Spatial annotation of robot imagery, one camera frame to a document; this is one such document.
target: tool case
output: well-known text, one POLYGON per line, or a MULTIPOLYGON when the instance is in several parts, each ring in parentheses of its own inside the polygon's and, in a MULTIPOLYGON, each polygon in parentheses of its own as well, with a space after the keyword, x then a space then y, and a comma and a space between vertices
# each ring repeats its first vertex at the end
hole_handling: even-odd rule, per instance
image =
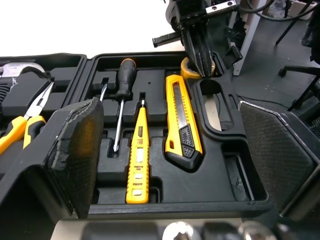
MULTIPOLYGON (((44 135, 46 127, 28 146, 30 149, 33 147, 34 151, 22 150, 22 141, 19 141, 0 155, 0 186, 6 185, 7 191, 2 194, 3 198, 0 198, 2 201, 0 202, 0 226, 3 226, 2 229, 6 234, 19 236, 17 228, 24 228, 30 236, 35 237, 34 239, 45 239, 40 236, 46 236, 46 233, 50 236, 56 220, 61 216, 72 215, 77 212, 73 212, 72 209, 81 205, 82 197, 76 200, 71 199, 69 205, 61 203, 61 201, 68 202, 68 196, 73 194, 72 191, 81 191, 79 196, 83 196, 83 193, 92 195, 87 215, 79 214, 81 211, 76 214, 80 218, 88 219, 249 218, 271 210, 273 204, 251 159, 241 114, 238 111, 238 97, 231 79, 226 74, 223 61, 217 53, 214 53, 216 64, 214 77, 185 81, 203 149, 201 163, 196 170, 187 172, 166 159, 164 144, 168 135, 168 110, 165 81, 169 75, 180 74, 180 64, 185 57, 185 52, 153 52, 101 54, 92 59, 87 59, 84 55, 66 53, 0 58, 0 65, 12 61, 38 63, 51 75, 54 90, 43 109, 43 116, 49 121, 53 118, 54 111, 65 109, 66 106, 79 108, 79 105, 85 103, 100 108, 101 102, 94 97, 99 98, 103 85, 107 84, 106 94, 101 104, 103 130, 102 133, 98 133, 98 135, 101 134, 101 139, 98 137, 100 146, 98 149, 95 148, 99 155, 96 167, 93 167, 92 171, 89 169, 91 175, 86 180, 79 181, 79 184, 83 183, 86 186, 86 181, 93 178, 93 188, 83 191, 81 186, 71 187, 67 191, 68 188, 66 190, 62 186, 65 196, 59 198, 57 194, 61 191, 54 190, 57 185, 45 182, 46 186, 55 192, 49 199, 59 199, 56 202, 59 203, 57 208, 60 209, 60 215, 57 216, 53 209, 43 207, 43 200, 38 201, 39 198, 48 199, 48 196, 44 196, 45 192, 33 194, 35 187, 25 186, 23 191, 27 192, 21 196, 11 191, 17 180, 11 179, 8 183, 4 182, 8 180, 9 177, 6 175, 13 171, 12 168, 17 166, 17 162, 22 159, 27 161, 34 158, 34 154, 38 154, 35 152, 37 151, 36 139, 44 135), (112 145, 116 134, 119 108, 119 103, 115 100, 118 87, 117 71, 126 58, 135 61, 137 75, 132 88, 132 99, 124 104, 119 151, 114 153, 112 145), (204 96, 212 95, 218 97, 221 131, 212 127, 206 111, 204 96), (126 204, 131 139, 141 99, 145 99, 150 141, 149 203, 126 204), (19 206, 22 206, 21 201, 29 201, 32 202, 32 207, 30 204, 18 208, 15 208, 15 205, 7 207, 4 201, 8 199, 19 206), (9 224, 16 224, 16 227, 10 231, 9 224)), ((21 112, 2 117, 0 123, 2 134, 6 131, 10 120, 24 115, 23 109, 28 108, 28 104, 27 101, 23 104, 21 101, 12 103, 12 109, 17 105, 23 106, 20 108, 21 112)), ((44 161, 43 166, 48 166, 48 161, 44 161)), ((81 174, 82 170, 86 172, 92 166, 85 168, 81 166, 81 170, 77 173, 81 174)), ((72 176, 66 175, 68 181, 72 181, 70 180, 72 176)))

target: chair leg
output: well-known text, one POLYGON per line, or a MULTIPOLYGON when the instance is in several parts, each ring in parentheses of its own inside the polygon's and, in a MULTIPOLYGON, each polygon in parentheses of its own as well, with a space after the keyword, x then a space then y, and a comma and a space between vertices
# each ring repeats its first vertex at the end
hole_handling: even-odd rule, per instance
POLYGON ((312 67, 312 66, 292 66, 292 65, 286 65, 283 68, 279 70, 278 75, 280 77, 284 77, 287 73, 287 71, 291 72, 298 72, 298 73, 305 73, 305 74, 311 74, 311 75, 320 75, 320 68, 319 67, 312 67))
POLYGON ((320 75, 316 76, 313 81, 310 83, 310 85, 306 88, 306 90, 302 93, 302 95, 298 98, 295 103, 291 105, 291 107, 288 108, 288 111, 290 112, 292 109, 296 108, 296 106, 301 105, 304 102, 305 96, 308 94, 308 92, 311 90, 311 88, 319 81, 320 75))
POLYGON ((294 108, 295 109, 300 109, 301 107, 302 107, 302 104, 305 102, 305 101, 307 101, 309 98, 311 98, 311 97, 313 97, 314 96, 314 93, 313 93, 313 91, 308 91, 307 92, 307 94, 304 96, 304 98, 302 99, 302 101, 300 102, 300 104, 296 104, 296 101, 297 100, 294 100, 293 102, 292 102, 292 104, 294 105, 294 108))

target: yellow utility knife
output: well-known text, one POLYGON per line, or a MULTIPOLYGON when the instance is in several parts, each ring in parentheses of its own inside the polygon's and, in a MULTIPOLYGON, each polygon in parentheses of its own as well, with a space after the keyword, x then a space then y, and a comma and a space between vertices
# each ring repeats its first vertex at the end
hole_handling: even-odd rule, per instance
POLYGON ((168 108, 168 137, 164 149, 166 159, 192 172, 198 167, 203 150, 183 77, 167 76, 165 94, 168 108))
POLYGON ((141 101, 131 143, 125 201, 127 204, 149 201, 149 135, 145 100, 141 101))

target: screwdriver shaft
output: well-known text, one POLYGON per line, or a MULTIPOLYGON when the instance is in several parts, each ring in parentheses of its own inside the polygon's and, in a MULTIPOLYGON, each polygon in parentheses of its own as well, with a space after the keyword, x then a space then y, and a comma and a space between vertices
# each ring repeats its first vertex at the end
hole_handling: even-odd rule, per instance
POLYGON ((114 139, 114 145, 113 145, 114 152, 118 151, 119 149, 120 130, 121 130, 121 124, 122 124, 122 113, 124 111, 124 104, 125 104, 125 100, 122 99, 120 103, 118 123, 116 125, 115 139, 114 139))

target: black office chair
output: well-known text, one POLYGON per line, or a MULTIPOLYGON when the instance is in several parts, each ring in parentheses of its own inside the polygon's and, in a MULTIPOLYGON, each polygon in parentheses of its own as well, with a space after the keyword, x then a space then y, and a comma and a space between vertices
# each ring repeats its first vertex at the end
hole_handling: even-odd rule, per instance
MULTIPOLYGON (((308 25, 308 29, 305 32, 304 40, 312 34, 311 40, 311 61, 315 61, 317 64, 320 64, 320 9, 314 11, 310 23, 308 25)), ((299 97, 299 99, 293 101, 292 106, 288 109, 291 111, 292 109, 299 109, 301 108, 302 104, 315 96, 320 101, 320 83, 318 83, 320 79, 320 68, 319 67, 310 67, 310 66, 292 66, 286 65, 280 69, 278 75, 280 77, 284 77, 287 71, 291 72, 299 72, 305 74, 315 75, 316 77, 311 82, 311 84, 306 88, 303 94, 299 97)))

